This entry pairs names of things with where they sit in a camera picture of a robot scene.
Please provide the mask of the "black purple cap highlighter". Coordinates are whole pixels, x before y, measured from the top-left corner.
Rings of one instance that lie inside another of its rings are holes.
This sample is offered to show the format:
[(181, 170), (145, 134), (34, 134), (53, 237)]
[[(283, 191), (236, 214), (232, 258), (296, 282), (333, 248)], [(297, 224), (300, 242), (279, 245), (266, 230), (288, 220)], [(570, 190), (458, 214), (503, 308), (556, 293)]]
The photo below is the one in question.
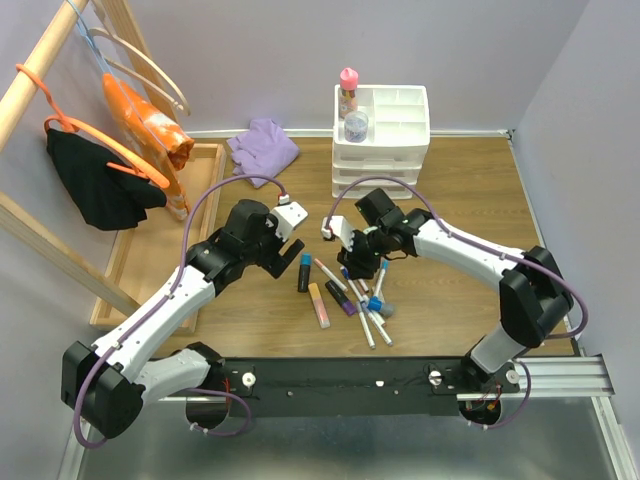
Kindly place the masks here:
[(333, 280), (328, 280), (325, 287), (331, 297), (336, 301), (341, 310), (347, 316), (353, 316), (357, 313), (355, 305), (349, 300), (344, 291)]

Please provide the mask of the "black blue cap highlighter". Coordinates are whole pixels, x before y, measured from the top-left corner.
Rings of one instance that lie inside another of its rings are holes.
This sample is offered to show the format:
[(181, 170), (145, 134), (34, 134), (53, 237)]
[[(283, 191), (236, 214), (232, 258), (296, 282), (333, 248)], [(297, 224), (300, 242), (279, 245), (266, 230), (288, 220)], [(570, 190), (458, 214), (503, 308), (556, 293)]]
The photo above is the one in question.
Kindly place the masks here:
[(312, 255), (310, 253), (303, 253), (300, 258), (300, 265), (298, 270), (298, 281), (297, 281), (297, 291), (300, 293), (308, 292), (311, 264), (312, 264)]

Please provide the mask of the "orange pink highlighter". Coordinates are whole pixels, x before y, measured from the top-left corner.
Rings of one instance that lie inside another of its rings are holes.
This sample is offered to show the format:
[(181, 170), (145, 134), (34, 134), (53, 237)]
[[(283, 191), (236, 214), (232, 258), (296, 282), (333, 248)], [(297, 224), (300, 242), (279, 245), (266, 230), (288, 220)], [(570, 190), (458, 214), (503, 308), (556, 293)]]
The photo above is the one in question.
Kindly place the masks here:
[(318, 320), (319, 326), (321, 329), (326, 329), (330, 327), (329, 316), (322, 299), (320, 290), (316, 283), (310, 283), (308, 285), (308, 292), (311, 298), (311, 302), (314, 308), (314, 312), (316, 318)]

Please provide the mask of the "clear round jar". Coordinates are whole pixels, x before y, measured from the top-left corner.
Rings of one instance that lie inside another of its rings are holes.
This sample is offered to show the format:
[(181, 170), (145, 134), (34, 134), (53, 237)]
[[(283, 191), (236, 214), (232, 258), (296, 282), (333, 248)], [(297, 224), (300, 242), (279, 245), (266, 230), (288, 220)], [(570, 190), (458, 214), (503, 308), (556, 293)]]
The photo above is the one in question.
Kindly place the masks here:
[(344, 118), (344, 137), (347, 142), (362, 143), (368, 134), (369, 118), (362, 111), (351, 111)]

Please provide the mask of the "white plastic drawer organizer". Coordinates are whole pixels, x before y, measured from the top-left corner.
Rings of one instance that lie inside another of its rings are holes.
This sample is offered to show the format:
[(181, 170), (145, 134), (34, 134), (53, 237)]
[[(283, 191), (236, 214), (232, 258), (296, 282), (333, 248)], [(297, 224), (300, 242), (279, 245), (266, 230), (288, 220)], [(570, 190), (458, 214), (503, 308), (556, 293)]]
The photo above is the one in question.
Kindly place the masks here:
[(369, 118), (367, 138), (347, 142), (339, 102), (334, 104), (331, 160), (332, 196), (358, 199), (382, 188), (393, 199), (409, 199), (412, 192), (390, 182), (397, 178), (411, 186), (418, 182), (431, 140), (427, 90), (422, 85), (360, 85), (358, 111)]

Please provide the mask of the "pink cap crayon bottle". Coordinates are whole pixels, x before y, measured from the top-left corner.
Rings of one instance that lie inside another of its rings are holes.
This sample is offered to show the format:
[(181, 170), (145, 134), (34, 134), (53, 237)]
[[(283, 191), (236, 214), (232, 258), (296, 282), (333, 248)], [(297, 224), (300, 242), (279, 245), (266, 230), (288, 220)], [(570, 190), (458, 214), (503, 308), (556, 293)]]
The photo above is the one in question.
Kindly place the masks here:
[(357, 110), (356, 92), (359, 74), (356, 70), (346, 67), (339, 76), (339, 117), (344, 119), (349, 113)]

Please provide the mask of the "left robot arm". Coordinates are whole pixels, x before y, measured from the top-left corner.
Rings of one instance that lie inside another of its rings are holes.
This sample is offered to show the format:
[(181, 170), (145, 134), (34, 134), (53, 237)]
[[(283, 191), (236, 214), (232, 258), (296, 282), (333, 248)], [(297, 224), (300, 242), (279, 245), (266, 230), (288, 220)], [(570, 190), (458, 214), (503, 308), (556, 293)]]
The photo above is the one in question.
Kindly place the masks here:
[(214, 393), (222, 372), (210, 348), (190, 346), (161, 361), (153, 354), (246, 268), (256, 265), (279, 278), (304, 247), (291, 236), (307, 218), (297, 202), (268, 208), (239, 201), (225, 225), (187, 248), (165, 284), (119, 327), (90, 346), (74, 342), (62, 356), (61, 377), (61, 399), (74, 420), (113, 439), (152, 401), (183, 389)]

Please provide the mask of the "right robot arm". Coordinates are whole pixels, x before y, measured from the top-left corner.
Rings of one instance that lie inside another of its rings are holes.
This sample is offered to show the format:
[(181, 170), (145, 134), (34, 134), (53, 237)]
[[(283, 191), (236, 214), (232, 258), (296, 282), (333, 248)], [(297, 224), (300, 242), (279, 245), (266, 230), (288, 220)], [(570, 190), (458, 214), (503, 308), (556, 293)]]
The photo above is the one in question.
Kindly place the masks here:
[(325, 239), (341, 242), (337, 260), (352, 278), (371, 279), (382, 260), (403, 253), (444, 263), (498, 294), (497, 326), (460, 362), (461, 382), (471, 391), (485, 390), (506, 363), (551, 338), (574, 306), (575, 295), (543, 247), (507, 248), (469, 235), (429, 210), (405, 213), (380, 188), (358, 200), (356, 208), (366, 229), (355, 229), (336, 214), (321, 227)]

